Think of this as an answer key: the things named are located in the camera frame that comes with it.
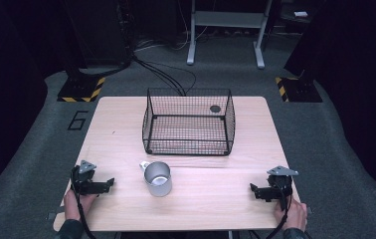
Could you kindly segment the black base with hazard stripes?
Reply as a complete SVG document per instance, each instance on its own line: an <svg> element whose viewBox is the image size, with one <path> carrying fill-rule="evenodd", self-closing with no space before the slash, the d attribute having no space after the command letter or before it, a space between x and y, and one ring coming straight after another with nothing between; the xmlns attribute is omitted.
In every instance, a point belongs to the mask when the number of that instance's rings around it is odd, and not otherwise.
<svg viewBox="0 0 376 239"><path fill-rule="evenodd" d="M105 78L97 77L88 77L78 82L67 79L58 93L57 101L67 103L94 102L104 81Z"/></svg>
<svg viewBox="0 0 376 239"><path fill-rule="evenodd" d="M313 83L297 78L276 78L282 100L286 103L321 103L322 98Z"/></svg>

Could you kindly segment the metal cup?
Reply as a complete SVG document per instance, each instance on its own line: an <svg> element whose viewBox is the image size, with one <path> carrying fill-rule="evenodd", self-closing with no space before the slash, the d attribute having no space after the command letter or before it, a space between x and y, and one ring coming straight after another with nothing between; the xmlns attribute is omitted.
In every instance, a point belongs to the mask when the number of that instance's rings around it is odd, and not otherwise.
<svg viewBox="0 0 376 239"><path fill-rule="evenodd" d="M143 179L151 195L163 197L172 190L170 167L162 161L142 161L139 164Z"/></svg>

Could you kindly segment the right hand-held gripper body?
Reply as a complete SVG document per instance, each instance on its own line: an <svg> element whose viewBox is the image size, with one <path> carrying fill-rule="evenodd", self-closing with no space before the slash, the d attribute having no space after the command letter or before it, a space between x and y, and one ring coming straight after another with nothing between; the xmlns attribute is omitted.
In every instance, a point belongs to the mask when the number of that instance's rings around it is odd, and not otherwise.
<svg viewBox="0 0 376 239"><path fill-rule="evenodd" d="M284 166L276 166L268 171L268 183L271 196L267 202L277 199L281 209L287 209L287 198L292 195L292 178L298 176L298 171Z"/></svg>

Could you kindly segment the white metal stand frame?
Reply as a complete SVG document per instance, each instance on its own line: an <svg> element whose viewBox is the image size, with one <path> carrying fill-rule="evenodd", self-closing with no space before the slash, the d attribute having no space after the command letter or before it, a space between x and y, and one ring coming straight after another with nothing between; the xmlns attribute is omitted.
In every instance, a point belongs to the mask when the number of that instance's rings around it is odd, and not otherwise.
<svg viewBox="0 0 376 239"><path fill-rule="evenodd" d="M263 13L215 12L199 11L196 9L196 0L191 0L191 36L186 64L192 66L195 63L197 26L249 28L260 30L257 40L253 43L253 48L257 67L262 70L265 67L262 41L266 32L272 4L273 0L266 0L266 8Z"/></svg>

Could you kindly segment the person's right hand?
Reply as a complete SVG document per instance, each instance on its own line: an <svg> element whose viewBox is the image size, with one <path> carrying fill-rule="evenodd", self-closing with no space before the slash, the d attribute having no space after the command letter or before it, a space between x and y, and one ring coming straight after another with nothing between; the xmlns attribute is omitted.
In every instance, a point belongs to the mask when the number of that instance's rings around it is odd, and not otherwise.
<svg viewBox="0 0 376 239"><path fill-rule="evenodd" d="M298 229L305 231L307 224L307 206L305 203L296 201L292 196L287 199L289 207L287 208L287 218L282 226L282 230Z"/></svg>

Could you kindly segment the tall black cabinet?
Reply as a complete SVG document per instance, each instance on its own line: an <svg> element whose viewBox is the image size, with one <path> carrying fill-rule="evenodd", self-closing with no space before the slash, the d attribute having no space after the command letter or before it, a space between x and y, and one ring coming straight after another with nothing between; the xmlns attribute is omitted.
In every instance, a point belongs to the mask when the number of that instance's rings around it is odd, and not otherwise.
<svg viewBox="0 0 376 239"><path fill-rule="evenodd" d="M89 67L130 64L133 15L128 0L64 0Z"/></svg>

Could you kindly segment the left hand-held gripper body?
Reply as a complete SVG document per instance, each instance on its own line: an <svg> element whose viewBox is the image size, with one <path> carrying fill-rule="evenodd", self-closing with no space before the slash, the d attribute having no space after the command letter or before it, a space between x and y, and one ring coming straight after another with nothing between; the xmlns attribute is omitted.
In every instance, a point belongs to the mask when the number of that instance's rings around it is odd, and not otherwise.
<svg viewBox="0 0 376 239"><path fill-rule="evenodd" d="M71 172L71 189L80 195L100 194L98 185L93 182L95 169L94 164L85 160L76 165Z"/></svg>

